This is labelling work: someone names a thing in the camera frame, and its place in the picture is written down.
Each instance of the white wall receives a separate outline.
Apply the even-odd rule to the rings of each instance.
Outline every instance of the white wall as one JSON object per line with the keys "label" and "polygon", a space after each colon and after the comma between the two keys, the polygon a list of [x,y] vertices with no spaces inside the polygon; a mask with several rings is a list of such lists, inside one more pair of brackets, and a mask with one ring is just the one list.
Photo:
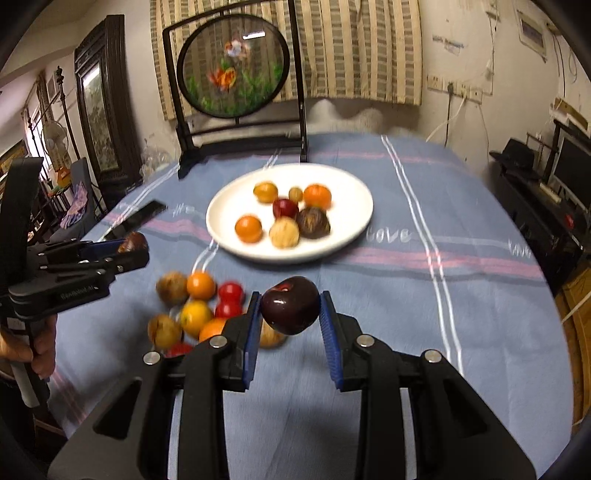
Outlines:
{"label": "white wall", "polygon": [[0,157],[24,138],[24,127],[19,118],[3,129],[0,133]]}
{"label": "white wall", "polygon": [[51,61],[73,51],[79,39],[77,22],[25,33],[0,72],[0,86],[33,68],[42,69],[43,64],[37,64],[37,59]]}
{"label": "white wall", "polygon": [[107,15],[125,15],[125,55],[132,113],[140,139],[159,145],[170,153],[178,149],[174,127],[164,120],[156,83],[150,5],[146,0],[99,0],[80,21],[82,40]]}
{"label": "white wall", "polygon": [[[471,84],[490,89],[482,74],[491,56],[488,18],[482,9],[483,0],[419,0],[423,33],[424,74],[437,74],[451,80],[471,79]],[[544,25],[545,15],[529,0],[514,0],[521,10]],[[501,21],[495,41],[495,78],[493,96],[485,96],[482,115],[478,106],[468,102],[450,129],[448,146],[467,159],[469,167],[491,185],[488,150],[502,150],[509,137],[526,139],[526,133],[546,131],[551,136],[549,107],[562,93],[562,81],[548,31],[545,63],[534,51],[521,44],[517,19],[511,0],[498,0]],[[159,145],[170,153],[178,152],[174,128],[164,120],[158,95],[150,37],[150,11],[145,0],[99,0],[78,22],[75,30],[79,41],[108,14],[125,15],[126,63],[129,77],[132,113],[141,147],[143,139]],[[459,55],[446,51],[432,41],[440,35],[461,42],[465,48]],[[591,119],[591,83],[580,65],[578,80],[572,84],[569,73],[569,48],[561,40],[567,77],[566,99]],[[66,77],[66,92],[73,86],[73,56],[52,64],[60,64]],[[461,103],[453,99],[452,113]],[[72,127],[81,154],[85,151],[79,127],[75,95],[68,98]],[[445,121],[447,95],[432,92],[424,85],[423,104],[419,108],[389,105],[367,100],[310,100],[307,102],[309,132],[368,131],[392,135],[416,135],[422,138]],[[291,116],[294,104],[271,105],[274,117]],[[483,118],[488,130],[489,146]],[[197,118],[200,126],[214,121]],[[445,129],[434,138],[443,142]]]}

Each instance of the round screen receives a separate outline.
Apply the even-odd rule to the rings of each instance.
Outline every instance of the round screen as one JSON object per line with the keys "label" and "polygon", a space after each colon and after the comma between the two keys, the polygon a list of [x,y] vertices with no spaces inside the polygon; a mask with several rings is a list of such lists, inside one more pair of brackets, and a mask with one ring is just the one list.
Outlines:
{"label": "round screen", "polygon": [[187,39],[177,77],[197,110],[237,118],[272,101],[288,70],[289,51],[279,30],[262,18],[233,14],[210,20]]}

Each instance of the white plate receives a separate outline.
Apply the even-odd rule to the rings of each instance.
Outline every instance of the white plate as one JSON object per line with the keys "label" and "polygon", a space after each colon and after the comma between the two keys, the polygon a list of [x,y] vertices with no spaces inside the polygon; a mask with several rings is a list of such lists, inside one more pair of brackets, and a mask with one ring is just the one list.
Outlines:
{"label": "white plate", "polygon": [[[268,236],[275,221],[271,205],[259,203],[252,192],[262,181],[277,185],[280,197],[287,197],[292,187],[304,190],[312,183],[327,186],[332,193],[332,206],[326,212],[330,235],[318,240],[301,238],[294,248],[274,247]],[[371,192],[357,177],[334,167],[297,163],[257,170],[226,185],[210,202],[206,224],[212,238],[239,257],[262,262],[298,263],[328,255],[354,240],[369,223],[373,211]],[[234,231],[236,221],[243,215],[256,215],[261,220],[265,234],[257,244],[241,242]]]}

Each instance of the goldfish painting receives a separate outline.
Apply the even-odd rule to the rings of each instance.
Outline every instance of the goldfish painting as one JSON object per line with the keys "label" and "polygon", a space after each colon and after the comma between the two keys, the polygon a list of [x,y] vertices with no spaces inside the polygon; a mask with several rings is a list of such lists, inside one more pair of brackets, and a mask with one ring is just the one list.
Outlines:
{"label": "goldfish painting", "polygon": [[230,88],[236,83],[236,70],[234,67],[226,70],[218,67],[215,73],[210,72],[207,74],[207,79],[219,88],[220,92],[229,92]]}
{"label": "goldfish painting", "polygon": [[239,60],[247,59],[251,54],[250,45],[240,40],[227,41],[224,50],[228,57]]}

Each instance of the human hand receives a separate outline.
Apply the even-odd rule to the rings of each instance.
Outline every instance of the human hand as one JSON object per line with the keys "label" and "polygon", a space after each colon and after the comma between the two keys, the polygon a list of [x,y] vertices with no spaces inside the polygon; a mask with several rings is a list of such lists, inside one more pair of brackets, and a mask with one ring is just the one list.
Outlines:
{"label": "human hand", "polygon": [[33,341],[37,352],[35,356],[26,343],[7,330],[0,329],[0,358],[30,363],[40,378],[48,378],[56,368],[56,322],[57,315],[46,318],[45,328]]}

